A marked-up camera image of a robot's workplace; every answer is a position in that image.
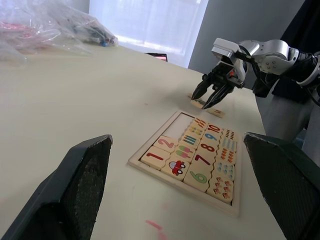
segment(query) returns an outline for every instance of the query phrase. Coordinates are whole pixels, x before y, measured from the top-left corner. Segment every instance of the gray wall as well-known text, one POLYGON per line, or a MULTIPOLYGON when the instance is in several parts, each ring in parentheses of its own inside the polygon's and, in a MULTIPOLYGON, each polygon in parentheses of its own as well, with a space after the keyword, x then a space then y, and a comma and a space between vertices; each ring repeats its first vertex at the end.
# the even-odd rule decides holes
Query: gray wall
MULTIPOLYGON (((189 69, 207 74, 217 64, 211 53, 216 38, 232 42, 281 38, 304 0, 209 0, 189 69)), ((251 88, 255 78, 246 79, 251 88)))
POLYGON ((89 13, 90 0, 69 0, 70 6, 84 12, 89 13))

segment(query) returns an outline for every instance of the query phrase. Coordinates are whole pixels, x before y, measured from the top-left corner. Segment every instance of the number puzzle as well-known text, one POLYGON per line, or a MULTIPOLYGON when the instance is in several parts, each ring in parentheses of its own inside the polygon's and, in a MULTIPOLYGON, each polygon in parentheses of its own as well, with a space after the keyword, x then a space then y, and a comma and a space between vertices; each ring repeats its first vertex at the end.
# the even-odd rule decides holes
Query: number puzzle
POLYGON ((231 129, 176 112, 128 161, 163 182, 239 215, 241 148, 231 129))

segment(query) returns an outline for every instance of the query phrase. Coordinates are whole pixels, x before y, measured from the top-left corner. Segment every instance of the window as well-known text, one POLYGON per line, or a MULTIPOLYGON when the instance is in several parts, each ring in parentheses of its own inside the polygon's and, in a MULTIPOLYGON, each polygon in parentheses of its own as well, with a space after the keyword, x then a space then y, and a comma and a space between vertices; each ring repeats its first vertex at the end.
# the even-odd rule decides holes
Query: window
POLYGON ((119 39, 144 53, 165 53, 188 67, 208 0, 91 0, 89 13, 119 39))

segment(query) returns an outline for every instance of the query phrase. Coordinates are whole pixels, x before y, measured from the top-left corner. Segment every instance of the person's leg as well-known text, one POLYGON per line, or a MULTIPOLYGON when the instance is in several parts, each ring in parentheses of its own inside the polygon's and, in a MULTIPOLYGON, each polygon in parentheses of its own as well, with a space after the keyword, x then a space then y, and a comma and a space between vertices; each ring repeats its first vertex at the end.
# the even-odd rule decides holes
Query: person's leg
POLYGON ((315 104, 302 150, 320 167, 320 107, 315 104))
POLYGON ((311 102, 299 104, 292 100, 272 96, 262 117, 267 136, 292 142, 310 119, 311 102))

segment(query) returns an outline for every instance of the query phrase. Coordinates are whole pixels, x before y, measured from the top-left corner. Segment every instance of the white table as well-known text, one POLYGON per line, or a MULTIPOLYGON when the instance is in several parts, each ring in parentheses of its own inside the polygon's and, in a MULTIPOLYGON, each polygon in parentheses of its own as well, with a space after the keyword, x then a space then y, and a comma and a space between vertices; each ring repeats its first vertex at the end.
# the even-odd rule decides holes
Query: white table
POLYGON ((252 92, 235 89, 216 108, 188 103, 202 74, 123 47, 93 56, 44 51, 27 68, 0 72, 0 236, 74 145, 111 134, 104 196, 92 240, 284 239, 243 149, 240 216, 233 218, 127 165, 129 157, 178 110, 264 134, 252 92))

